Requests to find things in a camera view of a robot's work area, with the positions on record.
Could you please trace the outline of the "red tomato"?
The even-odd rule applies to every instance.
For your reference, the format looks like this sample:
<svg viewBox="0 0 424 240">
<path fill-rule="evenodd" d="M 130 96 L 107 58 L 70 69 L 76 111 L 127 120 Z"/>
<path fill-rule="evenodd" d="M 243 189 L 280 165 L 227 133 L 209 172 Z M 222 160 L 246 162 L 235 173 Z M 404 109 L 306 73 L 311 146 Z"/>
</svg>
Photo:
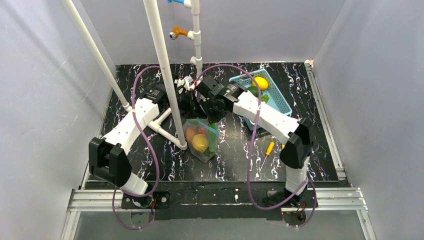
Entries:
<svg viewBox="0 0 424 240">
<path fill-rule="evenodd" d="M 199 134 L 203 134 L 203 135 L 205 135 L 207 137 L 209 135 L 209 130 L 206 129 L 205 127 L 199 127 L 198 128 L 198 133 Z"/>
</svg>

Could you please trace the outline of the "clear zip top bag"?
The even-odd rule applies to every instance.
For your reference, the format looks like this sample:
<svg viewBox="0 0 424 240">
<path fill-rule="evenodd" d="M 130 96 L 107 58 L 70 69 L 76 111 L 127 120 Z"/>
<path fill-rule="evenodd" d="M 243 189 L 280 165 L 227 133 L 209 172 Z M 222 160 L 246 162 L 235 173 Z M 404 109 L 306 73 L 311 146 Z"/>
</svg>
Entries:
<svg viewBox="0 0 424 240">
<path fill-rule="evenodd" d="M 217 124 L 208 119 L 189 118 L 183 129 L 190 152 L 203 163 L 210 161 L 218 151 L 220 131 Z"/>
</svg>

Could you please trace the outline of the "yellow lemon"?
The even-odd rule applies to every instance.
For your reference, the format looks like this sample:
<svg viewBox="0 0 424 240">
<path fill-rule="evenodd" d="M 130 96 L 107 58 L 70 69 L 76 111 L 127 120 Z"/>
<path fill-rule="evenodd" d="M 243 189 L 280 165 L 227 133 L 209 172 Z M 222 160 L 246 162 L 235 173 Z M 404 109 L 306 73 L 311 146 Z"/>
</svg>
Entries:
<svg viewBox="0 0 424 240">
<path fill-rule="evenodd" d="M 209 147 L 209 141 L 207 137 L 203 134 L 196 134 L 192 139 L 193 148 L 203 154 Z"/>
</svg>

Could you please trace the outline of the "orange fruit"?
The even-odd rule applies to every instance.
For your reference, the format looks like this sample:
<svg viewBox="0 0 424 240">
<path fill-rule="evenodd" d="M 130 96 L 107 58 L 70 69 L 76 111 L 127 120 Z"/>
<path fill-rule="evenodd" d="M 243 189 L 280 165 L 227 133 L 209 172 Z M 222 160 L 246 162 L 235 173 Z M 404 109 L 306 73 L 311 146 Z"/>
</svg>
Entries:
<svg viewBox="0 0 424 240">
<path fill-rule="evenodd" d="M 261 91 L 267 90 L 269 88 L 269 83 L 268 81 L 260 76 L 256 76 L 254 77 L 254 80 L 252 81 L 252 85 L 254 87 L 259 87 Z"/>
</svg>

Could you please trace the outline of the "long green cucumber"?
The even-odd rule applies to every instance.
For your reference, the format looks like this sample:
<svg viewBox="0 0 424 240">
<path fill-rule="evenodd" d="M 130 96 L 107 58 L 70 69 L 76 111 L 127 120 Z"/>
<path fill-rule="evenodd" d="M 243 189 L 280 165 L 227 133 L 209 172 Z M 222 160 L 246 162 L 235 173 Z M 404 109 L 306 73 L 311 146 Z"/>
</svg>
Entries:
<svg viewBox="0 0 424 240">
<path fill-rule="evenodd" d="M 209 125 L 209 127 L 211 128 L 211 130 L 208 131 L 209 133 L 209 151 L 213 154 L 216 153 L 217 148 L 218 148 L 218 136 L 217 136 L 217 127 L 216 127 L 216 123 L 212 123 Z"/>
</svg>

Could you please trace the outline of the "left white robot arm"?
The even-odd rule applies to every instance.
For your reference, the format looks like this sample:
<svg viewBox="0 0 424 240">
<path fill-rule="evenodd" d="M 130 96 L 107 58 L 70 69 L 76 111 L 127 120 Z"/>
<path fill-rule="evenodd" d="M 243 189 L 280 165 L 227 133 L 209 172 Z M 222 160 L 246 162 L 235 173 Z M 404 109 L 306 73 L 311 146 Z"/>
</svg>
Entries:
<svg viewBox="0 0 424 240">
<path fill-rule="evenodd" d="M 151 195 L 149 185 L 132 170 L 128 153 L 146 127 L 162 135 L 182 150 L 187 144 L 161 127 L 171 114 L 167 91 L 163 83 L 150 84 L 135 101 L 133 109 L 104 137 L 94 137 L 88 145 L 88 170 L 135 197 Z"/>
</svg>

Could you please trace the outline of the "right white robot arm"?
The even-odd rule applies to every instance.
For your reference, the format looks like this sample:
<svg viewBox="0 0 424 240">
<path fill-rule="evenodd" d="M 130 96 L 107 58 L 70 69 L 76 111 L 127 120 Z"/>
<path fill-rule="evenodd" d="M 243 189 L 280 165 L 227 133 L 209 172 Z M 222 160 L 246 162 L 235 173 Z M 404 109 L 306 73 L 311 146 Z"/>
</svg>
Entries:
<svg viewBox="0 0 424 240">
<path fill-rule="evenodd" d="M 298 120 L 277 111 L 234 81 L 223 85 L 206 76 L 197 84 L 196 90 L 206 99 L 201 105 L 211 121 L 233 113 L 248 118 L 276 137 L 284 146 L 279 159 L 286 167 L 285 191 L 297 196 L 304 192 L 313 146 L 310 120 Z"/>
</svg>

